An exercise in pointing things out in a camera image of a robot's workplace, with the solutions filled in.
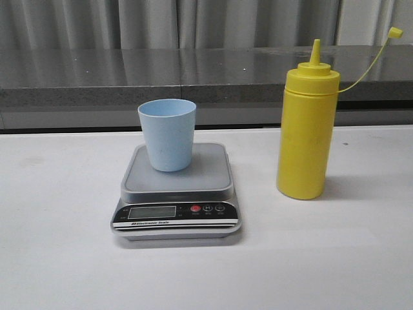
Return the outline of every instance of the bottle cap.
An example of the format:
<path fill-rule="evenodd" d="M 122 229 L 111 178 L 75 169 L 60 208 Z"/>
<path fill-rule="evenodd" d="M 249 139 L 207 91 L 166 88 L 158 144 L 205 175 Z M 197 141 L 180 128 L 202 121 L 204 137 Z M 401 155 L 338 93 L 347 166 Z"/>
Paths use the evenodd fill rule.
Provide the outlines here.
<path fill-rule="evenodd" d="M 310 61 L 288 71 L 285 89 L 306 96 L 326 96 L 338 93 L 339 82 L 340 74 L 320 63 L 320 40 L 315 39 Z"/>

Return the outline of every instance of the button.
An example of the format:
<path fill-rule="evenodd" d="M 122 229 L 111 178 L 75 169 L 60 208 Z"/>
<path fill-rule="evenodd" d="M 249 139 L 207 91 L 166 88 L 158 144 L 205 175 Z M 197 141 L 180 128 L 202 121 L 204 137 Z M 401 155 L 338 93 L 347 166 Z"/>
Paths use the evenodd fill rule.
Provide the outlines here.
<path fill-rule="evenodd" d="M 193 205 L 191 207 L 192 212 L 199 212 L 202 208 L 199 205 Z"/>
<path fill-rule="evenodd" d="M 212 206 L 211 205 L 204 205 L 204 207 L 202 208 L 205 212 L 210 212 L 212 211 Z"/>
<path fill-rule="evenodd" d="M 216 205 L 216 206 L 215 206 L 215 210 L 216 210 L 216 211 L 224 211 L 224 210 L 225 210 L 225 207 L 224 207 L 223 205 Z"/>

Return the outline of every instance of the cup rim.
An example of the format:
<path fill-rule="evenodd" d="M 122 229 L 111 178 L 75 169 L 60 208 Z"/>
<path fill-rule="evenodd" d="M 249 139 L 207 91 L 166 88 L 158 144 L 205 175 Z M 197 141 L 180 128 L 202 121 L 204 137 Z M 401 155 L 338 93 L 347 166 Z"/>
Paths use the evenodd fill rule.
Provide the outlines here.
<path fill-rule="evenodd" d="M 173 115 L 153 115 L 153 114 L 147 114 L 141 111 L 141 108 L 144 107 L 145 105 L 150 105 L 156 102 L 160 102 L 160 101 L 184 101 L 186 103 L 191 104 L 191 109 L 188 112 L 185 113 L 180 113 L 180 114 L 173 114 Z M 185 114 L 189 114 L 192 113 L 193 111 L 196 110 L 196 104 L 190 100 L 186 100 L 186 99 L 178 99 L 178 98 L 165 98 L 165 99 L 156 99 L 156 100 L 151 100 L 151 101 L 147 101 L 145 103 L 142 103 L 140 106 L 138 106 L 137 111 L 139 114 L 145 115 L 149 118 L 173 118 L 176 116 L 182 116 Z"/>

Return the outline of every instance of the yellow squeeze bottle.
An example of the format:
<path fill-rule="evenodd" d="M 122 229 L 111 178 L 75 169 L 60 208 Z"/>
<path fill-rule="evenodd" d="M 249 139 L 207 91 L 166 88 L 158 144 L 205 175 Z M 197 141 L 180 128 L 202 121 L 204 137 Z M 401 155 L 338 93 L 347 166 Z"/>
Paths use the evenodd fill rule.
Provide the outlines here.
<path fill-rule="evenodd" d="M 392 27 L 388 39 L 401 37 L 402 33 Z M 319 39 L 314 40 L 310 62 L 300 63 L 288 71 L 277 175 L 278 190 L 284 195 L 302 200 L 321 195 L 338 94 L 352 88 L 366 75 L 387 41 L 362 77 L 345 90 L 338 89 L 340 74 L 331 70 L 330 65 L 320 63 Z"/>

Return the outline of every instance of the scale weighing platform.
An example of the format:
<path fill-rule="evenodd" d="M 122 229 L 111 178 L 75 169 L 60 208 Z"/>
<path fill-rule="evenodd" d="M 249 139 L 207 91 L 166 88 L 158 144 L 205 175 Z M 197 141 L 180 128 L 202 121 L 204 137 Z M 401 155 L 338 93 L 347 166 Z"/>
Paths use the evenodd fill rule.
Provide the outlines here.
<path fill-rule="evenodd" d="M 241 226 L 225 147 L 195 143 L 191 164 L 180 171 L 152 168 L 138 147 L 121 184 L 111 227 L 129 240 L 220 238 Z"/>

